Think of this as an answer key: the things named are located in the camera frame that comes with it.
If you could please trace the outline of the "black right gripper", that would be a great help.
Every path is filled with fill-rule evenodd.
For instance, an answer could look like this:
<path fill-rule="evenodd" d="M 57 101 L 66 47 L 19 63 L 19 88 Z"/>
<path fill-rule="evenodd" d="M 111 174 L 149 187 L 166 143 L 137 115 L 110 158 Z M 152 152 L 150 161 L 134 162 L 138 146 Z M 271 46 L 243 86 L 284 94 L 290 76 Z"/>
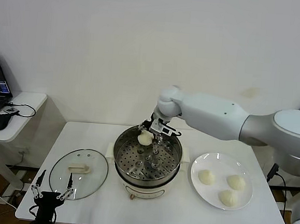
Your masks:
<path fill-rule="evenodd" d="M 140 131 L 143 131 L 143 130 L 149 131 L 150 128 L 163 128 L 164 120 L 165 120 L 165 116 L 163 114 L 153 112 L 151 115 L 151 119 L 149 121 L 145 120 L 140 125 L 138 125 L 138 129 Z M 154 135 L 154 139 L 152 140 L 152 143 L 153 143 L 153 145 L 152 145 L 153 152 L 152 153 L 153 154 L 158 154 L 159 146 L 161 144 L 161 139 L 162 139 L 161 135 Z"/>

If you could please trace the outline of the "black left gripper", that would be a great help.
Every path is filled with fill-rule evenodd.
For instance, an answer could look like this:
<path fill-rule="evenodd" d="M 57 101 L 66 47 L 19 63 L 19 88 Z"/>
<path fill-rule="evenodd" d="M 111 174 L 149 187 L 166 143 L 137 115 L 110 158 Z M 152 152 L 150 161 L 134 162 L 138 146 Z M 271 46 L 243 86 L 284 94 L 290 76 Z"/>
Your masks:
<path fill-rule="evenodd" d="M 35 219 L 40 221 L 52 222 L 57 201 L 67 200 L 74 193 L 73 173 L 69 175 L 69 180 L 65 192 L 60 195 L 58 195 L 58 192 L 40 191 L 40 187 L 42 181 L 44 180 L 45 174 L 46 170 L 44 170 L 38 177 L 36 183 L 31 186 L 31 191 L 33 192 L 34 196 L 34 202 L 38 207 Z"/>

